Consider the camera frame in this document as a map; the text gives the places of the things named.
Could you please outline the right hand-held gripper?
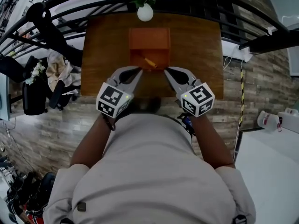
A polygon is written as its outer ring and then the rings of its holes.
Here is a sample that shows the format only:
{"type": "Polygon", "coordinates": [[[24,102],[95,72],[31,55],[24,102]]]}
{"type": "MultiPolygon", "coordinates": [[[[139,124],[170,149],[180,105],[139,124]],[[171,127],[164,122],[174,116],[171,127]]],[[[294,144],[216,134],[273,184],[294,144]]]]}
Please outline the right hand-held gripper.
{"type": "MultiPolygon", "coordinates": [[[[190,86],[196,80],[192,72],[180,67],[167,67],[164,74],[175,92],[181,92],[181,87],[190,86]]],[[[213,108],[215,95],[207,83],[202,83],[183,93],[180,101],[184,111],[199,117],[213,108]]]]}

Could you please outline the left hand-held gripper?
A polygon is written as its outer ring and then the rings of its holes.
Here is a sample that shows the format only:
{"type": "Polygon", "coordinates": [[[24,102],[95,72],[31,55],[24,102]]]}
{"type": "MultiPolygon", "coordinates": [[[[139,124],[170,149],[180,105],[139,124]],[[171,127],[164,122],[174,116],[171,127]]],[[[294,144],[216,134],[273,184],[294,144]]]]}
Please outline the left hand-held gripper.
{"type": "Polygon", "coordinates": [[[104,82],[96,98],[96,110],[111,118],[123,112],[134,98],[143,70],[138,66],[118,68],[104,82]]]}

